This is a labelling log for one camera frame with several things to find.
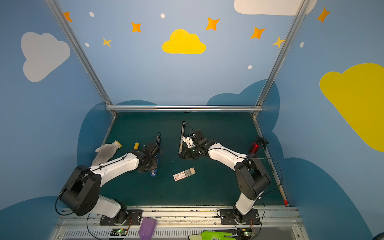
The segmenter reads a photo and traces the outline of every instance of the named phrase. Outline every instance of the green table surface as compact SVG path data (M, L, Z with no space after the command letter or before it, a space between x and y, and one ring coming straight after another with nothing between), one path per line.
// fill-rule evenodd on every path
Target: green table surface
M208 140L216 140L223 146L248 153L257 136L249 113L118 113L106 143L117 140L122 144L112 159L123 156L134 148L140 149L153 136L161 132L157 175L138 170L126 172L101 188L100 194L121 201L126 205L234 205L239 198L235 172L224 164L200 157L198 160L184 160L178 156L182 121L194 130L200 129ZM265 157L262 149L258 157ZM273 183L266 191L276 188L276 182L267 160L263 160ZM194 167L196 174L175 182L173 175ZM276 190L262 197L266 205L284 205Z

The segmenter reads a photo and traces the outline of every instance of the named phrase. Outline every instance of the robotic arm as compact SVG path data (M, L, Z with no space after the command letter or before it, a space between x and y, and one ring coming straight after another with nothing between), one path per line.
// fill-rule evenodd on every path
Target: robotic arm
M142 151L131 150L105 164L78 166L58 198L78 216L91 212L103 215L109 223L124 225L128 214L125 205L99 195L100 188L111 179L136 168L139 172L157 169L156 155L159 151L158 145L150 142Z
M180 158L197 160L201 156L206 156L235 171L242 193L233 208L234 217L238 223L244 223L257 198L271 183L270 176L261 160L255 159L255 154L247 156L234 152L214 140L208 141L200 130L187 138L183 136L182 141L181 152L179 151Z

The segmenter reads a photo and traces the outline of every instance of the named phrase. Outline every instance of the yellow cloud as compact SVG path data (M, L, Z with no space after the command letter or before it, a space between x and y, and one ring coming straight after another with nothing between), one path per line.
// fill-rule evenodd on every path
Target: yellow cloud
M384 152L384 67L363 63L329 72L320 89L366 144Z
M175 30L170 35L169 41L163 43L163 51L166 53L199 54L206 48L196 34L188 33L184 29Z

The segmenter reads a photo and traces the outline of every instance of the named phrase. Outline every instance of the green glove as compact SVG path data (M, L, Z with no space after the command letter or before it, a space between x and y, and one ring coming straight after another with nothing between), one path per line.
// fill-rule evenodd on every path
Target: green glove
M233 235L228 232L213 232L213 231L204 231L200 233L203 240L236 240L233 237L227 237Z

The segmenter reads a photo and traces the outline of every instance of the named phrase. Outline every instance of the yellow star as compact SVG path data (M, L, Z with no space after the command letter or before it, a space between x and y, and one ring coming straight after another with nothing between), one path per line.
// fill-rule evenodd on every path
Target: yellow star
M277 37L277 42L274 43L274 44L272 44L272 46L273 46L273 45L277 45L277 46L280 48L281 43L284 42L284 41L285 41L285 39L281 40L281 39L280 39L280 36L278 36L278 37Z
M107 40L105 40L104 38L103 38L103 40L104 40L103 45L108 45L109 47L111 47L111 46L109 45L109 42L112 41L112 40L107 41Z
M72 19L70 18L70 12L64 13L64 16L65 16L65 18L66 18L68 21L72 22Z
M321 15L317 18L317 20L321 20L321 23L323 23L325 17L326 17L328 14L330 14L330 13L331 13L331 12L328 12L328 11L325 10L325 8L324 8L323 12L322 12Z
M220 21L220 19L212 20L212 19L208 18L208 26L207 26L206 30L213 29L216 31L216 25L219 21Z
M255 32L253 33L253 35L251 36L251 39L253 38L258 38L260 39L262 37L262 33L264 32L265 28L264 29L258 29L258 28L255 28Z
M141 30L140 30L141 23L134 24L133 22L131 22L131 24L133 26L132 32L137 31L137 32L141 33Z

